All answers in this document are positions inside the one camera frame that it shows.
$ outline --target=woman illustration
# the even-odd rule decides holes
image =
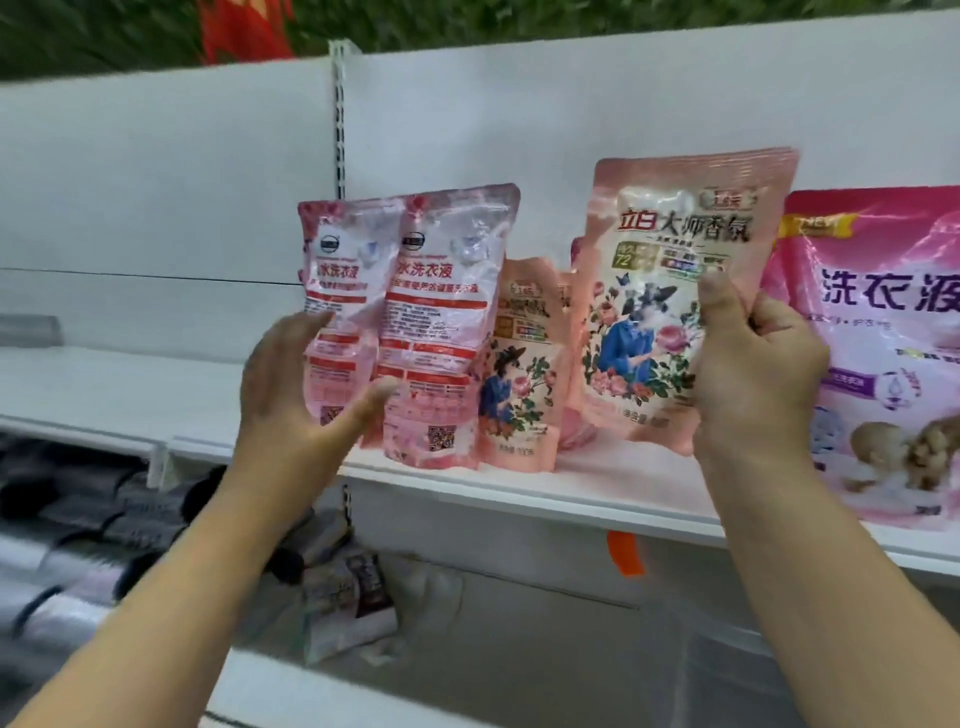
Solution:
[[[509,371],[522,371],[520,358],[526,351],[526,348],[509,346],[497,353],[493,362],[493,374],[487,377],[480,390],[480,417],[488,417],[501,423],[513,420],[514,413],[509,404],[514,384],[509,378]]]
[[[613,369],[628,382],[649,380],[650,360],[662,353],[654,342],[657,331],[668,323],[666,300],[676,291],[675,285],[660,288],[647,283],[643,293],[624,302],[626,318],[613,324],[600,342],[599,371]]]

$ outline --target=laundry detergent pouch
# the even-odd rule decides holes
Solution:
[[[629,440],[692,452],[697,278],[726,270],[749,303],[777,234],[798,153],[602,159],[575,305],[588,316],[571,401]]]
[[[377,367],[401,380],[383,419],[394,460],[428,469],[479,463],[484,358],[519,201],[513,184],[407,198]]]
[[[763,287],[830,345],[809,446],[868,521],[939,528],[960,503],[960,187],[787,198]]]
[[[304,310],[334,318],[306,351],[304,395],[321,424],[370,381],[377,329],[400,248],[403,198],[307,202],[303,224]]]
[[[507,260],[480,389],[480,457],[522,473],[552,471],[570,383],[562,282],[545,257]]]
[[[582,240],[582,237],[576,237],[570,244],[570,265],[574,268],[577,265],[577,258],[580,255],[580,244]],[[560,289],[564,301],[564,312],[569,319],[568,324],[570,326],[572,350],[578,351],[580,347],[585,344],[585,341],[582,341],[582,339],[584,339],[586,334],[587,319],[583,318],[580,321],[574,321],[573,319],[571,306],[573,302],[573,283],[575,276],[576,274],[573,272],[560,273]],[[572,367],[570,369],[570,376],[574,376]],[[598,431],[596,427],[584,420],[580,412],[573,409],[573,407],[566,406],[564,407],[564,416],[560,425],[560,449],[569,450],[581,448],[593,442],[596,439]]]

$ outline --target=person's left hand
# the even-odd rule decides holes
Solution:
[[[303,353],[329,313],[298,313],[264,334],[244,367],[240,433],[221,492],[282,535],[329,485],[397,387],[378,379],[329,425],[303,398]]]

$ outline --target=forearm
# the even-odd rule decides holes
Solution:
[[[14,728],[196,728],[276,539],[224,490]]]
[[[760,626],[811,728],[955,725],[960,639],[809,458],[703,465]]]

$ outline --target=red flag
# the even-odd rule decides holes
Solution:
[[[204,61],[275,61],[294,53],[284,32],[291,0],[199,0]]]

